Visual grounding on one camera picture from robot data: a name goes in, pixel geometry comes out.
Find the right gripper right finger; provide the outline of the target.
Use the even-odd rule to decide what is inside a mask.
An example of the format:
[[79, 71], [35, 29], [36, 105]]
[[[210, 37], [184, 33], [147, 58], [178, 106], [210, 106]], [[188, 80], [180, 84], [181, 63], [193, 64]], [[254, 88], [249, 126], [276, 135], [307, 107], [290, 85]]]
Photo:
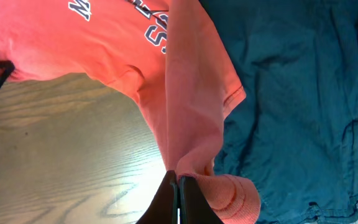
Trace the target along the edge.
[[223, 224], [205, 199], [193, 177], [182, 177], [179, 183], [180, 224]]

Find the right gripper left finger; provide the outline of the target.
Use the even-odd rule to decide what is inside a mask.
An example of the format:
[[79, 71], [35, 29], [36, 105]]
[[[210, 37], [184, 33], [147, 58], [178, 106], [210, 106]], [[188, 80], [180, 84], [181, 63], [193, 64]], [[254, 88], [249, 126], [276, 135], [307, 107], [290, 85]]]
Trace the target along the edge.
[[166, 172], [148, 209], [136, 224], [177, 224], [178, 186], [173, 170]]

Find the red printed t-shirt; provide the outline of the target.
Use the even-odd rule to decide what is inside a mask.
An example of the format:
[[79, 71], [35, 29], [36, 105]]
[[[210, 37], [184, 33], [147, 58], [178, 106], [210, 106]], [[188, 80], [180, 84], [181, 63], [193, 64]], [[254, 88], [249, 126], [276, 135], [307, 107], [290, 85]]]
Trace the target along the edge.
[[0, 61], [12, 82], [90, 78], [131, 98], [165, 167], [192, 177], [224, 223], [255, 223], [254, 184], [215, 175], [223, 122], [246, 92], [198, 1], [0, 0]]

